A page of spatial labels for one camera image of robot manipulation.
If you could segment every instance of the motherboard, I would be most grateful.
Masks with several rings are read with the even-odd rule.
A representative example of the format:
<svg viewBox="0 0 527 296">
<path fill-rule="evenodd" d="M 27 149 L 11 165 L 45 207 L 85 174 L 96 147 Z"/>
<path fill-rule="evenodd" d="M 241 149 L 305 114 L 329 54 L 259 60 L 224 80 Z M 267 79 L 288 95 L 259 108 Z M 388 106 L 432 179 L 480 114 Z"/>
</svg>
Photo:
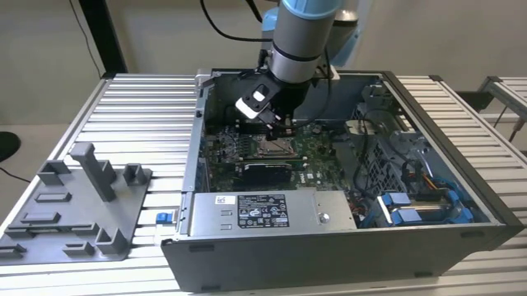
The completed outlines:
<svg viewBox="0 0 527 296">
<path fill-rule="evenodd" d="M 209 191 L 348 190 L 331 137 L 331 130 L 315 123 L 272 140 L 225 127 L 207 136 Z"/>
</svg>

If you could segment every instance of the blue latch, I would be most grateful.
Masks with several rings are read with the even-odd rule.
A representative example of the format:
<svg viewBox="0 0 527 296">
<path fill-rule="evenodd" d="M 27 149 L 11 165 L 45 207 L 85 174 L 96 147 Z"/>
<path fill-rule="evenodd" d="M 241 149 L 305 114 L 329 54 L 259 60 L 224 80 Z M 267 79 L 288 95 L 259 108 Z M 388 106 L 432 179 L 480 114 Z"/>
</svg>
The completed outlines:
<svg viewBox="0 0 527 296">
<path fill-rule="evenodd" d="M 156 224 L 172 224 L 173 213 L 159 213 L 156 215 Z"/>
<path fill-rule="evenodd" d="M 393 205 L 396 207 L 402 207 L 404 205 L 411 205 L 412 201 L 410 200 L 410 197 L 406 193 L 403 192 L 391 192 L 387 193 L 381 196 L 381 201 L 384 205 L 389 206 Z"/>
<path fill-rule="evenodd" d="M 395 226 L 404 226 L 423 222 L 415 208 L 404 208 L 391 213 L 391 218 Z"/>
</svg>

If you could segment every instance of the grey holder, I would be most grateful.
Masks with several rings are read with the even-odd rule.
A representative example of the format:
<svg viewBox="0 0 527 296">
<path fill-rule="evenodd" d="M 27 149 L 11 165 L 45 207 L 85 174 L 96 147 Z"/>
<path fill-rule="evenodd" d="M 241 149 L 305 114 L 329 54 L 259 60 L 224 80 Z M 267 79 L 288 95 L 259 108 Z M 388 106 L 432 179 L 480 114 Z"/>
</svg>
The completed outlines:
<svg viewBox="0 0 527 296">
<path fill-rule="evenodd" d="M 0 246 L 0 259 L 20 259 L 23 258 L 23 253 L 25 249 L 19 244 Z"/>
<path fill-rule="evenodd" d="M 0 237 L 0 266 L 117 261 L 128 256 L 152 171 L 115 170 L 93 145 L 73 146 L 81 169 L 47 161 L 25 204 Z"/>
<path fill-rule="evenodd" d="M 139 163 L 129 163 L 125 165 L 123 177 L 128 186 L 143 185 L 148 181 L 145 172 L 143 171 L 141 165 Z"/>
<path fill-rule="evenodd" d="M 95 150 L 92 143 L 77 143 L 69 152 L 69 156 L 80 163 L 103 201 L 111 202 L 115 199 L 115 191 L 111 186 L 115 180 L 115 171 L 109 162 L 100 168 L 99 161 L 93 155 Z"/>
<path fill-rule="evenodd" d="M 36 175 L 47 186 L 61 186 L 64 184 L 59 178 L 59 174 L 69 174 L 68 167 L 60 160 L 48 160 L 40 167 Z"/>
<path fill-rule="evenodd" d="M 64 254 L 69 257 L 75 256 L 93 256 L 95 249 L 88 242 L 71 242 L 63 248 Z"/>
<path fill-rule="evenodd" d="M 127 246 L 121 231 L 117 229 L 113 233 L 113 237 L 109 237 L 104 229 L 99 230 L 96 246 L 105 255 L 119 254 Z"/>
</svg>

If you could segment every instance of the robotic arm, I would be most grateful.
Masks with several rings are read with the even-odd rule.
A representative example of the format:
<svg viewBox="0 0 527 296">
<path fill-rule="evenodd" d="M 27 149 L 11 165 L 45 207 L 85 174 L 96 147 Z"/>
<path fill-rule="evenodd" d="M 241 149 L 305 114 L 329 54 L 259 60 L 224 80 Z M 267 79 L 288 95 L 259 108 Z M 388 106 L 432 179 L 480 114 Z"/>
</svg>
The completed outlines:
<svg viewBox="0 0 527 296">
<path fill-rule="evenodd" d="M 236 108 L 249 118 L 259 118 L 269 128 L 292 133 L 292 117 L 323 58 L 335 14 L 341 0 L 283 0 L 268 57 L 268 71 L 236 101 Z M 329 77 L 329 65 L 325 74 Z"/>
</svg>

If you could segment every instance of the aluminum extrusion table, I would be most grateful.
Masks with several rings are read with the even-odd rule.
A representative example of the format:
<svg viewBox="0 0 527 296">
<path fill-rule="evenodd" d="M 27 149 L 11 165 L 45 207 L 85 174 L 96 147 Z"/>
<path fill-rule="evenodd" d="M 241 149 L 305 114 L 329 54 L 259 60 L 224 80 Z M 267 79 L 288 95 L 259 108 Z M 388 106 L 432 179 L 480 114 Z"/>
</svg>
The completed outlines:
<svg viewBox="0 0 527 296">
<path fill-rule="evenodd" d="M 129 161 L 153 171 L 149 192 L 124 261 L 0 266 L 0 295 L 187 295 L 155 239 L 155 217 L 180 201 L 192 117 L 195 76 L 117 75 L 101 80 L 68 128 L 49 160 L 75 166 L 68 151 L 93 142 L 99 159 L 113 167 Z M 424 110 L 458 146 L 483 179 L 527 224 L 527 159 L 478 116 L 447 84 L 428 76 L 400 76 Z M 0 231 L 37 183 L 33 178 Z M 527 231 L 492 252 L 470 255 L 440 277 L 232 292 L 229 295 L 527 295 Z"/>
</svg>

